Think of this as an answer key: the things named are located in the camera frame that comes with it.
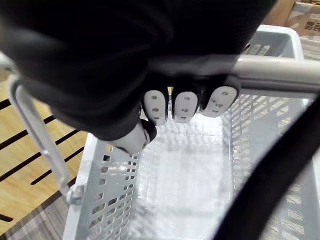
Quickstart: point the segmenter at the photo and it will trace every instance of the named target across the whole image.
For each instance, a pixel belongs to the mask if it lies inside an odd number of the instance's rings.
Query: white fingertip pad
[[[198,97],[192,91],[179,93],[174,101],[174,121],[179,124],[188,123],[194,116],[198,106]]]
[[[213,91],[205,109],[201,111],[203,116],[216,118],[227,111],[235,98],[237,90],[231,86],[221,86]]]
[[[164,94],[158,90],[150,90],[144,94],[143,110],[154,125],[160,126],[166,123],[167,102]]]

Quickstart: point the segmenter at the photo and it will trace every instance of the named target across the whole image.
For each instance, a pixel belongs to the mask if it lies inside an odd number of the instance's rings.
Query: basket mesh side
[[[72,239],[73,221],[76,240],[127,239],[132,205],[136,201],[138,156],[112,148],[105,141],[87,140],[77,181],[86,182],[82,205],[70,210],[64,239]]]
[[[266,146],[279,138],[304,109],[302,99],[241,95],[229,110],[233,188],[236,194]],[[263,240],[315,240],[318,198],[313,167],[298,177],[278,206],[261,237]]]

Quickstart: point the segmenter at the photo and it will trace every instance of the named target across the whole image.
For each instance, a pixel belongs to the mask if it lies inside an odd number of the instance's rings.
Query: black cable
[[[319,146],[320,97],[257,165],[212,239],[258,240],[275,207]]]

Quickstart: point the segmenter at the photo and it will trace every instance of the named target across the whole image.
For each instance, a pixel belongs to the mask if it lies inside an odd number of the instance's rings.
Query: black fabric sleeve
[[[2,0],[0,51],[63,122],[116,140],[139,120],[149,56],[240,54],[276,0]]]
[[[173,36],[164,3],[1,1],[0,50],[58,119],[115,140],[138,122],[150,49]]]

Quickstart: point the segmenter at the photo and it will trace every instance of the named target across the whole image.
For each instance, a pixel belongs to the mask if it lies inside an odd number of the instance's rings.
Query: white plastic basket
[[[34,122],[42,121],[34,117],[35,111],[28,111],[31,106],[25,103],[28,96],[22,86],[13,85],[11,101],[27,121],[70,203],[64,240],[200,240],[212,236],[256,161],[304,109],[306,101],[301,97],[320,89],[319,64],[301,61],[301,44],[293,30],[261,26],[250,43],[247,54],[262,55],[263,51],[265,56],[241,56],[228,72],[223,62],[212,66],[214,73],[234,74],[242,83],[242,94],[228,112],[218,118],[196,113],[188,124],[174,123],[169,114],[156,139],[138,155],[110,148],[88,134],[70,190],[67,173],[57,164],[62,160],[57,154],[51,157],[55,150],[47,133],[32,130]],[[286,199],[262,237],[319,239],[312,167]]]

